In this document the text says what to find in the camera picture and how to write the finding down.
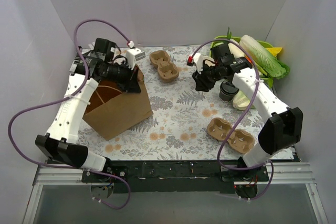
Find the black takeout coffee cup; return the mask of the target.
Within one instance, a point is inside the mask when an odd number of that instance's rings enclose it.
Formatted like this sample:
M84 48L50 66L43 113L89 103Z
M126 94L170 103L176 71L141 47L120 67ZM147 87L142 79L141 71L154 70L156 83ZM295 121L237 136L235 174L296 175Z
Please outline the black takeout coffee cup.
M229 81L223 81L220 85L219 98L224 102L231 101L239 89Z

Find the brown paper bag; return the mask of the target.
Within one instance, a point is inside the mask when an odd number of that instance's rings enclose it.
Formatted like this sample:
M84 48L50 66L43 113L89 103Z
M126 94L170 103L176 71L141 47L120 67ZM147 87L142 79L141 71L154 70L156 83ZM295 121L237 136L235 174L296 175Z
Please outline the brown paper bag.
M83 120L110 140L153 115L144 75L138 73L140 93L121 92L111 81L101 81L90 99Z

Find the brown pulp cup carrier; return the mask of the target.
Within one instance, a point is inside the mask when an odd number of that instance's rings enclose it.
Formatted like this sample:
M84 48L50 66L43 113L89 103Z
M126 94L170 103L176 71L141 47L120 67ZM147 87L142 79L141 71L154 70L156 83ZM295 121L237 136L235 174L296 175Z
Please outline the brown pulp cup carrier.
M212 119L206 128L207 133L219 142L224 141L231 129L232 125L221 118ZM229 136L227 143L237 152L246 154L254 147L255 138L245 130L235 129Z
M179 77L178 67L171 61L170 55L164 50L150 54L150 62L156 67L159 78L164 83L169 83Z

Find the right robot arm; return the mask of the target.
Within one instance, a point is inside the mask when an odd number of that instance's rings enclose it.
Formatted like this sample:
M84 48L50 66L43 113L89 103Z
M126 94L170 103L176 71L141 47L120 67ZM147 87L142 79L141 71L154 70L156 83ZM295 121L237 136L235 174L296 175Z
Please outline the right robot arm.
M258 68L246 52L243 57L234 58L229 53L231 40L222 39L226 47L224 53L210 60L196 50L187 57L186 63L195 66L192 77L196 91L208 92L216 81L226 78L250 100L247 109L254 106L263 120L263 128L258 135L258 143L237 163L237 166L225 166L236 170L242 180L251 180L257 174L257 168L266 165L281 150L300 142L303 112L299 108L290 108L262 82Z

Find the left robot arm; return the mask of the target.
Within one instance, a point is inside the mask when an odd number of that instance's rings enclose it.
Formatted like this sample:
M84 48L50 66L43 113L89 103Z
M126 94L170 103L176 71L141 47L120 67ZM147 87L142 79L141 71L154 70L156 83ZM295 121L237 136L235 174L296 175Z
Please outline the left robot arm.
M145 57L139 48L115 55L116 43L97 38L90 49L80 49L70 67L66 101L60 104L56 117L45 135L38 135L36 146L51 160L76 168L93 170L100 182L111 178L107 158L78 144L78 131L89 100L100 81L112 81L122 92L140 93L136 61Z

